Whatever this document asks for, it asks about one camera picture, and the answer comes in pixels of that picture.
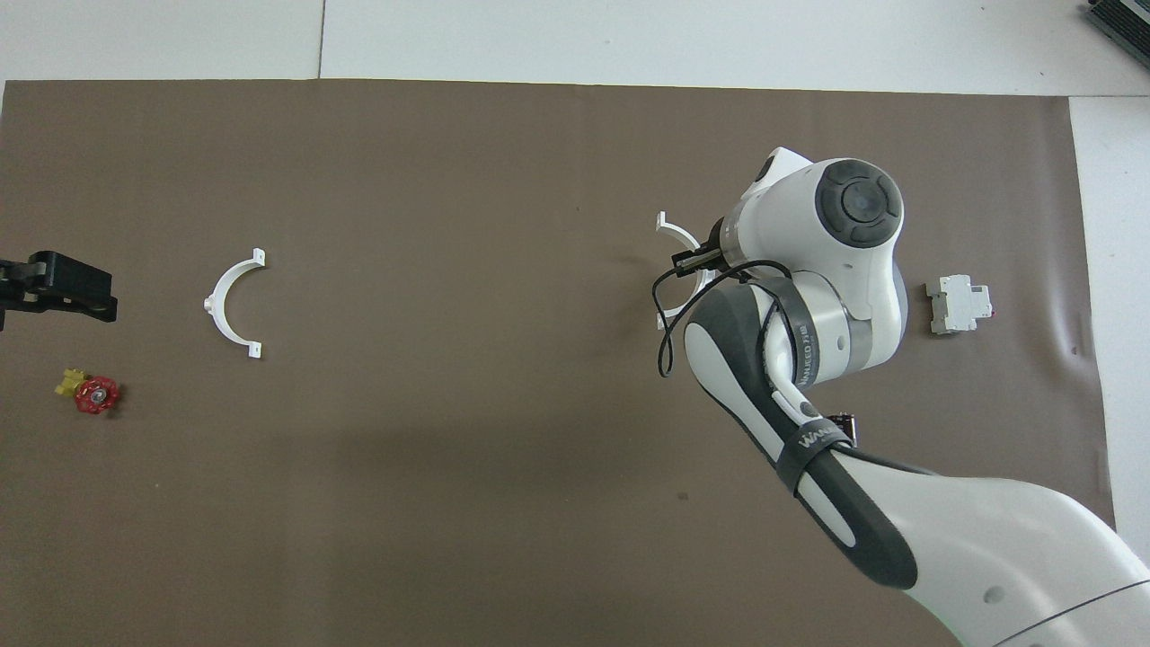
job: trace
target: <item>white plastic connector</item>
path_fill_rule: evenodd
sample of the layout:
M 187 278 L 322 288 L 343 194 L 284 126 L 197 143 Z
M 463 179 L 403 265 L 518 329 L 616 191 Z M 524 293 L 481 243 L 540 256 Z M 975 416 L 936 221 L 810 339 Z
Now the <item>white plastic connector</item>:
M 231 288 L 231 284 L 236 282 L 236 278 L 239 278 L 240 275 L 252 269 L 263 267 L 266 262 L 267 254 L 264 254 L 263 249 L 260 247 L 255 247 L 252 249 L 252 257 L 250 260 L 237 262 L 231 265 L 231 269 L 224 271 L 223 276 L 220 277 L 220 280 L 216 282 L 216 288 L 208 294 L 208 298 L 204 299 L 204 309 L 212 315 L 220 333 L 237 345 L 246 346 L 247 357 L 254 357 L 256 360 L 263 353 L 263 345 L 245 340 L 231 330 L 231 325 L 228 323 L 228 315 L 224 311 L 224 300 L 228 298 L 228 290 Z
M 950 336 L 961 331 L 976 330 L 976 318 L 994 316 L 990 290 L 986 285 L 972 285 L 966 274 L 940 276 L 927 283 L 927 295 L 934 309 L 930 332 Z
M 667 211 L 665 210 L 660 210 L 658 217 L 656 217 L 654 230 L 657 233 L 667 233 L 668 236 L 675 238 L 680 242 L 683 242 L 683 245 L 688 249 L 697 249 L 699 247 L 699 241 L 695 239 L 695 236 L 691 236 L 690 231 L 683 229 L 677 224 L 672 224 L 667 222 Z M 687 301 L 691 300 L 691 296 L 699 293 L 699 291 L 703 290 L 703 287 L 705 287 L 707 283 L 714 279 L 715 279 L 714 269 L 703 269 L 700 271 L 696 271 L 695 288 L 691 290 L 690 295 L 687 296 L 687 300 L 684 300 L 682 305 L 664 309 L 662 310 L 664 315 L 669 319 L 672 316 L 678 314 L 683 309 L 683 306 L 687 305 Z M 654 318 L 656 318 L 654 321 L 656 328 L 662 331 L 662 317 L 656 314 Z

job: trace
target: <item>velcro strap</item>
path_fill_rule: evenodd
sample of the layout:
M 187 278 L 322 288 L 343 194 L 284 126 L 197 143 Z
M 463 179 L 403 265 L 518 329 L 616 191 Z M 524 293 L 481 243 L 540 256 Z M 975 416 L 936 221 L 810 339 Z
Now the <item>velcro strap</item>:
M 798 480 L 803 478 L 811 461 L 838 442 L 850 445 L 851 439 L 826 418 L 811 421 L 787 439 L 783 450 L 779 453 L 779 461 L 775 462 L 775 472 L 791 495 L 798 490 Z

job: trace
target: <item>white terminal block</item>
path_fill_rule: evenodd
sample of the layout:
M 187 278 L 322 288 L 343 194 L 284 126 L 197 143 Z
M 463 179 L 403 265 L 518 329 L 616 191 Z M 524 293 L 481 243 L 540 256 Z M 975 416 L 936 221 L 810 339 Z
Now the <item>white terminal block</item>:
M 972 285 L 966 274 L 940 276 L 927 283 L 927 295 L 934 308 L 930 332 L 951 336 L 979 328 L 975 319 L 994 316 L 990 290 L 986 285 Z

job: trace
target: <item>white robotic arm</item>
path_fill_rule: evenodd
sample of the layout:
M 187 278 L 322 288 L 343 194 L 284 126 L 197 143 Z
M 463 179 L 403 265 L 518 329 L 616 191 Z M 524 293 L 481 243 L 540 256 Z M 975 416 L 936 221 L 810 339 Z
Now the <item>white robotic arm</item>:
M 683 333 L 699 385 L 857 568 L 964 645 L 1150 644 L 1150 570 L 1086 508 L 1030 484 L 867 456 L 803 395 L 897 349 L 902 221 L 877 167 L 772 153 L 711 239 L 676 256 L 681 272 L 762 259 L 790 269 L 751 267 L 702 295 Z

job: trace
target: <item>white curved bracket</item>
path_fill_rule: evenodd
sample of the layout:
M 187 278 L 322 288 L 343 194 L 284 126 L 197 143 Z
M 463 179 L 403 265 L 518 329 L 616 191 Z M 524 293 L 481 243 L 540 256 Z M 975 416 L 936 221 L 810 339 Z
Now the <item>white curved bracket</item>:
M 656 217 L 654 230 L 656 230 L 657 233 L 659 233 L 659 232 L 667 233 L 668 236 L 675 238 L 680 242 L 683 242 L 683 245 L 685 245 L 687 248 L 689 248 L 689 249 L 695 249 L 695 248 L 698 248 L 698 246 L 699 246 L 699 241 L 695 239 L 695 236 L 691 236 L 690 231 L 688 231 L 687 229 L 683 229 L 682 226 L 680 226 L 677 224 L 672 224 L 672 223 L 667 222 L 667 211 L 665 211 L 665 210 L 660 210 L 658 217 Z M 687 299 L 682 302 L 682 305 L 680 305 L 677 307 L 672 307 L 672 308 L 662 310 L 664 315 L 667 318 L 670 318 L 672 316 L 678 314 L 680 310 L 683 309 L 683 306 L 687 305 L 687 301 L 691 300 L 691 296 L 693 296 L 695 294 L 699 293 L 699 291 L 703 290 L 703 287 L 705 287 L 707 283 L 710 283 L 711 280 L 714 280 L 714 279 L 715 279 L 715 270 L 714 269 L 704 269 L 702 271 L 696 271 L 695 272 L 695 288 L 691 290 L 691 294 L 689 296 L 687 296 Z M 656 322 L 654 323 L 656 323 L 656 328 L 658 328 L 658 330 L 662 331 L 662 317 L 660 317 L 658 314 L 656 315 Z
M 250 260 L 244 260 L 231 265 L 231 269 L 223 272 L 220 280 L 216 282 L 216 288 L 208 298 L 204 299 L 204 309 L 212 315 L 212 318 L 216 322 L 216 329 L 220 329 L 220 333 L 228 338 L 229 340 L 236 342 L 237 345 L 244 345 L 247 347 L 247 357 L 259 359 L 260 354 L 263 352 L 263 345 L 260 342 L 252 342 L 240 338 L 231 330 L 228 323 L 228 315 L 224 311 L 224 299 L 228 298 L 228 290 L 231 288 L 231 284 L 239 278 L 240 275 L 247 272 L 248 270 L 255 269 L 258 267 L 264 265 L 266 254 L 260 247 L 252 249 L 252 257 Z

